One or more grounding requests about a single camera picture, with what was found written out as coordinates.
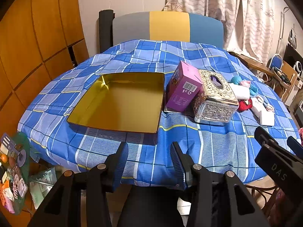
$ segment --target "curtain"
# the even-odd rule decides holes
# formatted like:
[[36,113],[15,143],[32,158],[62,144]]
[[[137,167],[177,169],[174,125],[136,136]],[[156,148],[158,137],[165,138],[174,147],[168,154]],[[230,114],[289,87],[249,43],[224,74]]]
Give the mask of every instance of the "curtain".
[[274,31],[274,0],[167,0],[170,10],[220,20],[224,48],[267,63]]

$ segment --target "starfish print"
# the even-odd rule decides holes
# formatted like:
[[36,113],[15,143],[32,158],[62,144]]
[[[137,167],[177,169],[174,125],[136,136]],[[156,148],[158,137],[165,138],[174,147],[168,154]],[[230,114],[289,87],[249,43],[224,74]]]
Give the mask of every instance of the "starfish print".
[[176,3],[172,3],[172,5],[175,6],[173,10],[177,10],[178,8],[182,10],[183,2],[179,2],[178,0],[176,0]]

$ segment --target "metal tin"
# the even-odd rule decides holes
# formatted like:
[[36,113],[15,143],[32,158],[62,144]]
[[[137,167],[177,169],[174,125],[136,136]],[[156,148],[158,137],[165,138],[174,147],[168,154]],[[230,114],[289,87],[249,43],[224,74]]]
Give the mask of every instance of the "metal tin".
[[104,74],[88,89],[67,121],[81,126],[156,133],[164,97],[164,74]]
[[224,77],[216,72],[199,70],[203,85],[193,100],[197,123],[223,126],[239,107],[239,102]]

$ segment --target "electronic device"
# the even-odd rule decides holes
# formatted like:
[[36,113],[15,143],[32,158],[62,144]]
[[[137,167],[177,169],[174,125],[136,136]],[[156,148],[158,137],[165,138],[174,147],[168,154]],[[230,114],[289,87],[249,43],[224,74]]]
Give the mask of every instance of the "electronic device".
[[278,69],[275,66],[273,67],[273,69],[283,82],[291,85],[291,82],[289,81],[287,75],[284,72],[282,72],[280,69]]
[[286,46],[283,60],[298,72],[298,76],[303,77],[303,58],[290,44]]

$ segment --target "label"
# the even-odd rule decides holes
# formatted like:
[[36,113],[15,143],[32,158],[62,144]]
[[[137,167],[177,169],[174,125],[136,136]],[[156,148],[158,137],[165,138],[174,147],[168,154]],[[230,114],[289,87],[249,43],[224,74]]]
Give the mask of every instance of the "label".
[[188,99],[186,98],[183,98],[183,97],[180,97],[178,95],[175,95],[172,99],[172,101],[177,104],[177,105],[180,105],[180,106],[185,106],[187,105],[187,103],[189,102]]
[[189,90],[191,92],[194,92],[197,89],[197,86],[193,85],[189,82],[185,82],[185,84],[183,85],[183,88],[186,89],[186,90]]

